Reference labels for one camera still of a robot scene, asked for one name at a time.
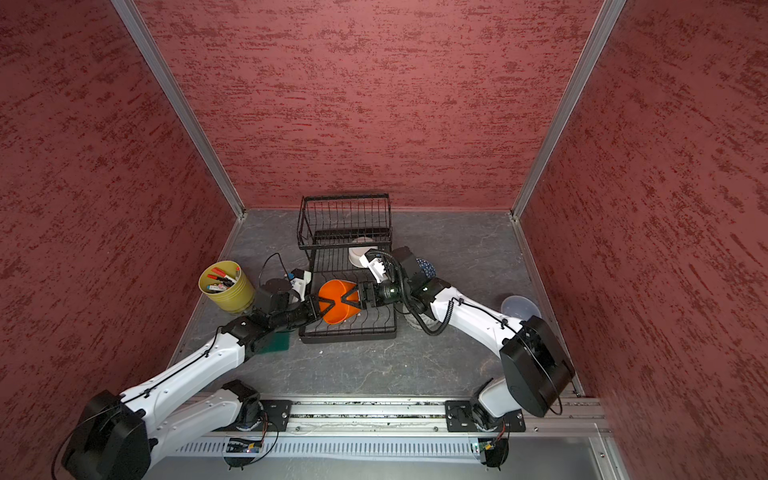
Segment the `orange plastic bowl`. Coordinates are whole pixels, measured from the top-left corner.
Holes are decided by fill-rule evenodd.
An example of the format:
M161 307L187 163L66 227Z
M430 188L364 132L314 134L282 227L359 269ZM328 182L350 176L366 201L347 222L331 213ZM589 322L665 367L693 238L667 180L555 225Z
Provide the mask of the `orange plastic bowl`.
M343 283L354 283L354 282L346 281L346 280L334 279L334 280L330 280L330 281L326 282L322 287L337 287L337 288L339 288L342 291L342 284ZM359 314L361 312L361 311L360 312L348 312L347 308L343 305L343 301L344 300L341 299L341 303L338 306L342 307L344 309L344 321L346 321L346 320L356 316L357 314Z

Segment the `white ceramic bowl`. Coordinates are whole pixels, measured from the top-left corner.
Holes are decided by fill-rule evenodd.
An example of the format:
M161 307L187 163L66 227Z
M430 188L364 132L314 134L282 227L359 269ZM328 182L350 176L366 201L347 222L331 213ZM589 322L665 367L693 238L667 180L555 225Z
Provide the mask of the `white ceramic bowl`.
M367 268L370 261L367 253L374 249L373 239L367 236L358 237L352 241L352 246L348 249L349 262L356 268Z

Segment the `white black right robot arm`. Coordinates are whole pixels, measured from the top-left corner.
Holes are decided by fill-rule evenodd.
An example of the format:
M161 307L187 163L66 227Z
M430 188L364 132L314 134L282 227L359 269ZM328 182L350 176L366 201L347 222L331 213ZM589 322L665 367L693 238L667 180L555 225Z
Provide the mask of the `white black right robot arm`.
M503 426L506 415L517 411L538 418L564 413L561 395L575 368L542 318L506 316L470 299L407 247L386 252L363 245L351 248L349 258L354 266L368 270L373 280L346 289L332 300L336 307L399 307L429 336L452 327L497 355L503 377L486 382L469 401L469 415L477 428L493 431Z

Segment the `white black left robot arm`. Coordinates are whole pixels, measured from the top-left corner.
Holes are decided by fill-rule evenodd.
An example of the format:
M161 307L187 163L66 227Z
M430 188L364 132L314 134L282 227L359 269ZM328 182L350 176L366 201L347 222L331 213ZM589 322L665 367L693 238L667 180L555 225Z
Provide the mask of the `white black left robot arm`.
M265 310L218 327L212 339L164 372L120 394L92 397L51 470L64 468L76 479L141 479L165 456L216 429L233 426L264 437L269 415L259 393L240 380L187 402L256 355L274 333L313 323L335 305L298 280L282 282L280 290L269 291Z

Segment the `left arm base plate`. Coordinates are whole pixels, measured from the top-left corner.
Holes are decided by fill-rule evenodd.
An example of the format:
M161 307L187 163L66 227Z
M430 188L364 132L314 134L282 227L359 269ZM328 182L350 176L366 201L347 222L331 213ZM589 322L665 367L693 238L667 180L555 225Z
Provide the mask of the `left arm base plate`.
M270 428L284 432L292 407L290 400L248 399L229 428L241 432L268 431Z

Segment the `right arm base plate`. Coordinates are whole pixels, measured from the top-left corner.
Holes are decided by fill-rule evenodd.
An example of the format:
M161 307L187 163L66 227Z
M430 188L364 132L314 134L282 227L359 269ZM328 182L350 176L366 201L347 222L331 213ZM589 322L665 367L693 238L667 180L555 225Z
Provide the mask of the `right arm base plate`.
M447 430L450 433L522 433L526 424L521 410L493 417L478 402L447 400L444 403Z

